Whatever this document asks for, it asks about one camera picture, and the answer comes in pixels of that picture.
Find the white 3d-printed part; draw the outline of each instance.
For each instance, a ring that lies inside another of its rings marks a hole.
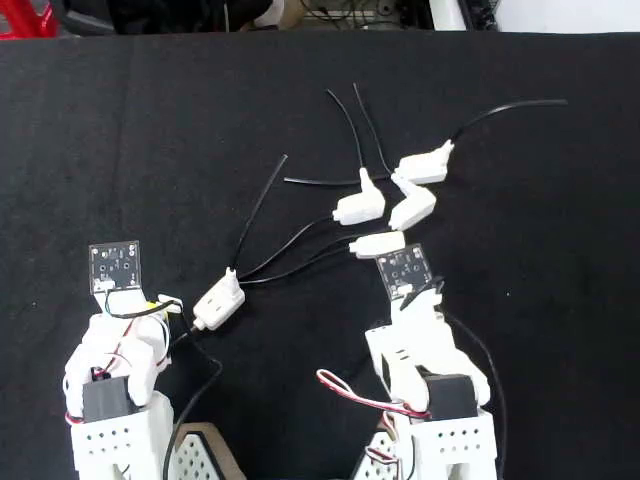
[[[218,470],[198,434],[185,436],[171,463],[175,467],[174,480],[220,480]]]

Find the black wire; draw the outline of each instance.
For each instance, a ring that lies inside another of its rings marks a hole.
[[[191,326],[191,333],[198,333],[198,327],[196,327],[195,325]],[[176,338],[173,342],[171,342],[169,344],[169,353],[171,353],[177,345],[181,344],[182,342],[184,342],[187,338],[189,338],[189,334],[187,332],[183,332],[182,335],[180,335],[178,338]]]
[[[367,121],[367,125],[369,126],[369,130],[371,131],[371,135],[373,135],[373,141],[376,144],[376,148],[378,149],[378,155],[380,156],[380,161],[384,166],[384,169],[391,175],[393,172],[391,168],[389,168],[389,164],[387,163],[387,159],[384,156],[384,151],[382,150],[382,143],[380,142],[380,138],[378,137],[378,132],[376,131],[376,127],[371,120],[371,116],[369,112],[367,112],[366,107],[364,106],[364,102],[362,101],[362,97],[360,96],[360,92],[358,91],[358,85],[353,82],[353,91],[356,94],[356,98],[358,99],[358,104],[360,105],[360,111],[362,112],[362,116]]]
[[[407,480],[411,480],[413,474],[416,471],[416,437],[411,435],[411,449],[413,450],[413,462],[411,462],[411,473],[407,477]]]
[[[351,235],[345,235],[343,237],[340,238],[336,238],[335,240],[329,242],[327,245],[325,245],[324,247],[322,247],[320,250],[318,250],[316,253],[314,253],[311,258],[315,258],[318,255],[326,252],[327,250],[330,250],[331,247],[333,247],[334,245],[339,245],[340,243],[346,241],[346,240],[356,240],[360,237],[366,237],[367,235],[375,235],[378,233],[385,233],[388,232],[389,230],[387,229],[383,229],[383,230],[377,230],[375,232],[365,232],[365,233],[352,233]]]
[[[469,122],[465,123],[453,134],[453,136],[451,137],[451,142],[456,143],[456,141],[462,134],[464,134],[471,126],[475,125],[479,121],[492,117],[493,115],[504,112],[506,110],[512,110],[514,108],[520,107],[564,106],[568,104],[569,102],[565,99],[524,100],[519,102],[506,103],[504,105],[492,108],[491,110],[484,112],[477,117],[474,117]],[[386,180],[388,178],[389,176],[387,175],[378,175],[376,177],[373,177],[372,180]],[[353,187],[360,185],[360,180],[315,180],[309,178],[285,177],[284,181],[286,183],[296,183],[298,185],[313,185],[322,187]]]
[[[389,180],[390,175],[373,175],[371,180],[380,182]],[[284,177],[285,183],[295,183],[298,185],[310,185],[315,187],[354,187],[360,185],[360,180],[313,180],[310,178]]]
[[[230,263],[231,270],[235,270],[236,269],[236,264],[238,263],[238,256],[240,255],[240,250],[242,250],[242,244],[244,243],[244,240],[247,237],[247,233],[249,232],[249,228],[251,228],[251,224],[255,220],[256,215],[258,213],[258,210],[260,210],[260,207],[262,206],[262,202],[264,201],[264,198],[267,196],[267,193],[269,193],[269,190],[271,189],[271,186],[273,185],[273,182],[275,181],[276,177],[278,176],[278,173],[280,172],[280,169],[284,165],[284,162],[287,161],[287,158],[289,158],[289,157],[286,154],[282,155],[282,157],[280,158],[280,161],[276,165],[276,168],[273,170],[273,173],[269,177],[269,180],[267,180],[267,183],[265,184],[264,188],[262,189],[262,192],[260,193],[260,196],[258,197],[258,201],[253,206],[253,210],[251,211],[251,214],[249,215],[249,218],[247,218],[247,222],[244,225],[244,229],[242,231],[242,234],[240,235],[240,238],[238,240],[238,244],[236,245],[236,249],[235,249],[235,251],[233,253],[233,256],[231,257],[231,263]]]
[[[211,375],[211,377],[204,383],[204,385],[202,385],[202,387],[200,387],[200,389],[196,393],[193,394],[193,396],[191,397],[191,400],[189,400],[189,403],[187,403],[187,406],[184,407],[184,410],[182,411],[182,413],[178,417],[178,420],[177,420],[176,424],[173,427],[173,431],[171,432],[171,436],[169,437],[169,443],[167,445],[167,450],[166,450],[166,452],[164,454],[164,464],[162,465],[162,479],[163,480],[169,480],[169,462],[171,461],[171,452],[173,451],[173,446],[175,445],[176,438],[178,437],[178,430],[180,430],[180,427],[182,426],[182,424],[186,420],[187,415],[189,415],[189,413],[191,413],[191,410],[193,410],[193,407],[196,405],[196,403],[198,403],[198,400],[200,400],[200,397],[218,379],[218,376],[220,375],[221,371],[222,371],[222,367],[220,368],[220,370],[216,371],[213,375]]]
[[[316,225],[319,225],[321,223],[324,223],[324,222],[332,220],[332,219],[333,219],[333,217],[331,215],[329,215],[329,216],[325,216],[325,217],[322,217],[322,218],[318,218],[317,220],[314,220],[313,222],[309,222],[304,227],[302,227],[300,230],[298,230],[297,233],[295,233],[289,240],[287,240],[285,242],[285,244],[282,245],[269,258],[267,258],[260,265],[252,268],[248,272],[243,273],[242,275],[239,275],[238,279],[244,280],[244,279],[250,277],[251,275],[254,275],[254,274],[258,273],[259,271],[263,270],[265,267],[267,267],[269,264],[271,264],[276,258],[278,258],[280,255],[282,255],[284,252],[286,252],[287,249],[289,247],[291,247],[296,242],[296,240],[298,240],[298,238],[300,238],[307,230],[313,228]]]
[[[336,105],[338,105],[338,108],[342,110],[342,113],[344,114],[344,118],[346,118],[347,122],[349,123],[349,126],[351,127],[351,132],[353,133],[353,139],[356,143],[356,152],[358,154],[358,161],[360,162],[360,168],[364,168],[364,157],[362,156],[362,147],[360,146],[360,137],[358,136],[358,131],[356,130],[356,126],[353,123],[353,119],[351,118],[351,115],[349,115],[349,111],[344,106],[344,104],[340,101],[340,99],[336,96],[335,93],[333,93],[328,88],[325,91],[333,99]]]
[[[456,327],[462,330],[471,340],[473,340],[484,352],[487,357],[487,362],[489,363],[489,368],[491,369],[491,375],[493,376],[493,382],[496,386],[496,391],[498,394],[498,401],[500,402],[500,420],[502,423],[501,430],[501,439],[500,439],[500,456],[498,458],[498,480],[504,479],[504,467],[507,458],[507,402],[504,395],[504,389],[502,388],[502,382],[500,381],[500,376],[498,375],[498,369],[496,368],[495,363],[493,362],[493,356],[491,355],[491,351],[489,347],[485,345],[485,343],[478,337],[473,330],[467,327],[460,319],[458,319],[455,315],[445,311],[442,309],[442,313],[444,314],[447,322],[453,323]]]
[[[515,108],[522,107],[557,107],[557,106],[566,106],[569,105],[569,102],[564,98],[561,99],[550,99],[550,100],[524,100],[519,102],[511,102],[505,103],[504,105],[497,106],[488,110],[480,115],[472,118],[467,123],[462,125],[456,132],[451,136],[451,142],[456,143],[456,141],[463,135],[469,128],[471,128],[476,123],[485,120],[489,117],[492,117],[498,113],[505,112],[507,110],[513,110]]]
[[[301,265],[298,265],[297,267],[292,268],[291,270],[288,270],[284,273],[281,273],[279,275],[274,275],[272,277],[266,277],[266,278],[258,278],[256,280],[245,280],[243,282],[240,282],[240,285],[261,285],[264,283],[268,283],[268,282],[273,282],[276,280],[282,280],[283,278],[287,278],[290,277],[292,275],[295,275],[296,273],[299,273],[303,270],[306,270],[307,268],[309,268],[310,266],[312,266],[313,264],[324,260],[325,258],[329,258],[332,257],[334,255],[337,255],[339,253],[343,253],[347,251],[347,247],[341,247],[337,250],[332,250],[330,252],[326,252],[326,253],[322,253],[322,254],[314,254],[312,255],[306,262],[302,263]]]
[[[160,311],[164,310],[165,308],[168,308],[168,307],[170,307],[172,305],[177,305],[180,308],[182,308],[182,305],[180,304],[180,302],[177,302],[175,300],[169,300],[169,301],[161,303],[160,305],[156,305],[155,307],[149,308],[147,310],[143,310],[141,312],[111,313],[111,308],[109,307],[109,295],[111,295],[112,292],[113,292],[113,290],[108,290],[107,291],[107,295],[104,298],[104,310],[105,310],[105,312],[107,312],[113,318],[132,319],[132,318],[137,318],[137,317],[143,317],[145,315],[151,315],[152,313],[160,312]]]
[[[193,335],[192,329],[189,327],[189,323],[187,322],[187,319],[184,316],[184,311],[182,309],[180,310],[180,318],[182,319],[183,325],[185,327],[185,333],[187,334],[188,338],[191,340],[191,343],[193,344],[193,346],[196,348],[196,350],[198,350],[198,352],[202,354],[202,356],[208,362],[210,362],[214,366],[215,370],[211,375],[211,377],[204,383],[204,385],[202,385],[202,387],[200,387],[200,389],[193,394],[193,396],[189,400],[189,403],[187,403],[187,406],[184,407],[184,410],[178,417],[178,420],[176,421],[176,424],[173,427],[173,431],[171,432],[171,437],[169,437],[167,450],[164,454],[164,463],[162,465],[163,480],[169,479],[169,463],[171,462],[171,453],[176,443],[176,438],[178,437],[178,430],[180,430],[180,427],[186,420],[187,415],[189,415],[191,410],[193,410],[193,407],[196,405],[200,397],[204,394],[204,392],[206,392],[209,389],[209,387],[211,387],[211,385],[215,383],[215,381],[218,379],[218,377],[222,373],[222,363],[220,363],[218,359],[209,355],[196,341],[195,336]]]

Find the cable connector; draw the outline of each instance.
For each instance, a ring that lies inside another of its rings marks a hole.
[[[405,247],[404,233],[374,233],[358,238],[349,244],[349,251],[357,258],[373,258]]]
[[[436,197],[425,187],[414,185],[398,173],[391,175],[395,183],[407,198],[391,210],[389,226],[393,230],[406,230],[425,218],[436,205]]]
[[[441,182],[447,176],[447,164],[454,146],[447,140],[430,152],[403,157],[396,172],[417,185]]]
[[[354,225],[382,217],[384,196],[369,178],[366,168],[360,169],[362,192],[338,200],[333,219],[340,225]]]
[[[240,288],[235,270],[227,271],[193,307],[198,330],[215,330],[244,303],[244,291]]]

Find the white plastic housing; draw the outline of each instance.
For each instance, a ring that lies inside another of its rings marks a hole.
[[[369,178],[366,168],[360,169],[360,186],[360,193],[338,200],[333,219],[340,225],[368,222],[384,214],[384,196]]]
[[[436,197],[425,187],[414,185],[398,173],[391,175],[395,183],[407,198],[391,210],[389,226],[393,230],[406,230],[425,218],[436,205]]]
[[[442,182],[447,176],[447,165],[453,147],[451,140],[447,140],[430,152],[403,157],[396,172],[418,185]]]
[[[193,324],[199,329],[215,330],[222,325],[244,303],[244,291],[240,288],[236,272],[227,271],[218,282],[193,307],[196,319]]]
[[[132,479],[160,480],[172,423],[169,399],[154,392],[138,413],[73,425],[73,459],[80,479],[109,478],[113,465],[129,465]],[[169,478],[176,478],[173,472]]]
[[[478,409],[477,417],[410,423],[392,414],[400,442],[396,452],[404,464],[407,480],[413,463],[415,472],[428,480],[496,480],[497,456],[493,417]]]
[[[373,258],[405,247],[404,233],[374,233],[349,244],[349,251],[357,258]]]

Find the black fabric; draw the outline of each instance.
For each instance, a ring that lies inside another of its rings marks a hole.
[[[355,177],[323,89],[357,112],[357,81],[394,162],[497,104],[569,100],[461,139],[434,214],[408,239],[495,355],[506,478],[637,478],[639,49],[637,35],[420,32],[1,43],[0,476],[73,477],[60,384],[97,311],[87,245],[139,239],[147,295],[193,305],[283,152],[288,175]],[[381,172],[369,139],[365,153]],[[276,184],[240,271],[344,192]],[[385,192],[389,206],[401,197]],[[318,228],[273,271],[346,231]],[[374,264],[336,258],[247,293],[204,342],[225,370],[190,420],[213,421],[249,478],[348,476],[378,412],[314,372],[384,398],[363,335],[387,316]],[[187,345],[176,353],[159,388],[177,411],[207,368]]]

